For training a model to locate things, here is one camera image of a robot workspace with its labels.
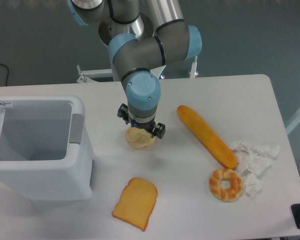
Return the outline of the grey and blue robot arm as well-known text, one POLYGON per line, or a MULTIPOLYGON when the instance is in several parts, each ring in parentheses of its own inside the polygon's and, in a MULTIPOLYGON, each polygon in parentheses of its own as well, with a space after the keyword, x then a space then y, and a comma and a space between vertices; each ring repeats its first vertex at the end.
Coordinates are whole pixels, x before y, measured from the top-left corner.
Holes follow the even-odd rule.
POLYGON ((166 132, 165 125, 155 121, 161 85, 151 70, 197 56, 202 37, 195 26, 185 23, 178 1, 149 0, 147 6, 155 32, 145 39, 128 31, 114 34, 108 54, 127 98, 118 117, 160 139, 166 132))

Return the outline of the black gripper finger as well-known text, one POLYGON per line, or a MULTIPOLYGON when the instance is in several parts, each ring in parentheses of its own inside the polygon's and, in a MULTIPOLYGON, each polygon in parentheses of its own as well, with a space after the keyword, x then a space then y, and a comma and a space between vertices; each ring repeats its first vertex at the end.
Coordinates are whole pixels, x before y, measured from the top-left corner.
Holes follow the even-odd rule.
POLYGON ((152 127, 152 130, 151 130, 151 137, 154 138, 158 138, 158 139, 162 139, 163 136, 165 135, 166 133, 166 125, 163 124, 163 123, 155 123, 153 122, 151 124, 151 127, 152 127))
POLYGON ((129 112, 128 112, 128 106, 124 103, 122 103, 117 111, 117 116, 119 118, 122 118, 125 121, 125 124, 129 124, 129 112))

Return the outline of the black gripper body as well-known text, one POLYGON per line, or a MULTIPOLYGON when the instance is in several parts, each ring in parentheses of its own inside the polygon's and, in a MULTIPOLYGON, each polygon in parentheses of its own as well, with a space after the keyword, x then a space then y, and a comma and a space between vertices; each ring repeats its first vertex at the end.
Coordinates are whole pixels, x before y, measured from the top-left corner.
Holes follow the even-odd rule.
POLYGON ((148 133, 153 133, 155 128, 155 118, 131 118, 126 121, 127 125, 131 125, 132 128, 143 129, 148 133))

